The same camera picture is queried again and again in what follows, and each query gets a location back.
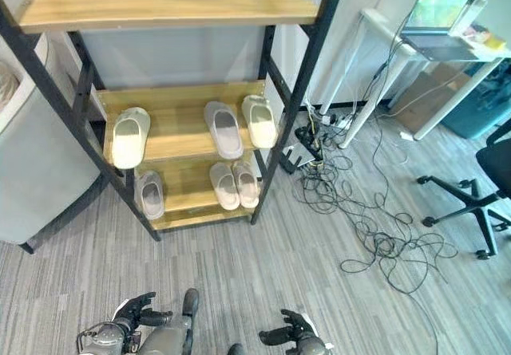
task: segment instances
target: chair base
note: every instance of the chair base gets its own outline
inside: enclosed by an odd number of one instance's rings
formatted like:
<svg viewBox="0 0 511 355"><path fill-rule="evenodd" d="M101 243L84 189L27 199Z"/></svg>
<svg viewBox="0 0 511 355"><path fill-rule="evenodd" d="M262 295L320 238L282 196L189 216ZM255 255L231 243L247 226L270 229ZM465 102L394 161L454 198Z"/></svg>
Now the chair base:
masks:
<svg viewBox="0 0 511 355"><path fill-rule="evenodd" d="M507 230L509 226L511 226L511 218L508 217L507 215L503 215L502 213L496 212L495 210L488 209L487 206L501 199L502 198L501 194L499 192L496 192L483 198L480 197L479 186L477 185L477 181L475 179L463 180L456 187L434 176L423 176L417 178L417 182L421 185L430 181L434 182L435 184L449 192L457 199L460 199L465 204L465 207L448 215L444 215L443 217L440 218L425 217L422 220L422 224L426 227L432 227L433 225L440 223L441 221L444 221L446 219L457 217L459 215L464 215L466 213L472 213L475 215L479 223L481 232L485 237L486 245L488 246L488 250L476 251L475 254L477 258L488 259L489 257L497 255L498 250L497 244L495 243L494 231ZM464 192L460 188L462 189L469 188L470 194ZM496 219L499 222L499 224L492 225L489 221L490 217Z"/></svg>

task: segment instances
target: laptop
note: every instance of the laptop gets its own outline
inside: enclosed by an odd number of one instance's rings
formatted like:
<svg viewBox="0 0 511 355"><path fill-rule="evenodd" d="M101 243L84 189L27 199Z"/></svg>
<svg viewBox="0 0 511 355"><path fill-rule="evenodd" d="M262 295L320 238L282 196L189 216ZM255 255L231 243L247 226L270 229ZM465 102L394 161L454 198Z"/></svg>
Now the laptop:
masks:
<svg viewBox="0 0 511 355"><path fill-rule="evenodd" d="M474 61L470 45L449 35L469 0L417 0L401 38L430 61Z"/></svg>

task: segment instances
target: laptop screen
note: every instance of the laptop screen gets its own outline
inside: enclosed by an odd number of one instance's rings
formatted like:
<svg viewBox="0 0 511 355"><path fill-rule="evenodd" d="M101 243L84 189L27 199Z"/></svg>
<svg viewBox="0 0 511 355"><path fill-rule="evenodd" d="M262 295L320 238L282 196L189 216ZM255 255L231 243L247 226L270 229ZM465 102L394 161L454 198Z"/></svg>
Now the laptop screen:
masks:
<svg viewBox="0 0 511 355"><path fill-rule="evenodd" d="M469 0L417 0L404 30L449 31Z"/></svg>

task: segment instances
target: chair leg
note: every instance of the chair leg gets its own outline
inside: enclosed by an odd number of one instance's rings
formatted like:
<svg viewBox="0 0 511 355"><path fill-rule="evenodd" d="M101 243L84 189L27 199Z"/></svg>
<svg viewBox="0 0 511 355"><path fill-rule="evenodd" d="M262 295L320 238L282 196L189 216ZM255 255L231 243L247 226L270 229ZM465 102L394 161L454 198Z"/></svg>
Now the chair leg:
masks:
<svg viewBox="0 0 511 355"><path fill-rule="evenodd" d="M476 216L477 221L479 222L479 227L481 228L482 234L485 236L486 245L488 246L489 251L486 250L478 250L476 251L479 259L487 259L493 255L497 255L497 243L495 242L495 236L493 235L492 225L489 223L488 212L486 209L478 207L474 209L473 214Z"/></svg>
<svg viewBox="0 0 511 355"><path fill-rule="evenodd" d="M449 192L451 195L454 195L456 198L460 199L464 203L471 204L474 201L474 198L466 194L463 190L460 190L458 187L451 185L450 183L447 183L445 181L442 181L441 179L434 177L434 176L427 176L427 181L433 181L436 183L439 187Z"/></svg>
<svg viewBox="0 0 511 355"><path fill-rule="evenodd" d="M470 213L473 211L473 209L474 209L473 206L469 206L469 207L463 207L460 210L453 211L452 213L449 213L448 215L444 215L443 217L440 217L440 218L425 217L422 220L422 224L427 227L432 227L433 225L435 225L441 221L445 221L446 219L451 219L453 217L458 217L459 215L464 215L466 213Z"/></svg>
<svg viewBox="0 0 511 355"><path fill-rule="evenodd" d="M501 223L498 226L502 226L502 228L499 231L507 230L508 226L511 226L511 218L505 214L496 212L495 210L492 209L488 209L488 215L492 218L495 218L498 221L501 221Z"/></svg>
<svg viewBox="0 0 511 355"><path fill-rule="evenodd" d="M27 242L22 243L21 245L18 246L20 246L24 251L26 251L29 254L34 253L34 249Z"/></svg>

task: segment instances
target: cardboard box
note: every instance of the cardboard box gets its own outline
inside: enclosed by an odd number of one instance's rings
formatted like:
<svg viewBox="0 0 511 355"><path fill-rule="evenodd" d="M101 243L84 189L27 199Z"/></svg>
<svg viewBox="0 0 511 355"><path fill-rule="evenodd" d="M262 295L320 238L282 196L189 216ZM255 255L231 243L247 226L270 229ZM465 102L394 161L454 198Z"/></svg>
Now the cardboard box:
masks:
<svg viewBox="0 0 511 355"><path fill-rule="evenodd" d="M435 89L420 100L409 104L429 90L451 80L458 72L446 64L439 64L431 74L421 72L414 83L399 97L390 110L390 114L397 113L406 107L395 118L411 132L416 133L470 80L470 76L462 73L448 85Z"/></svg>

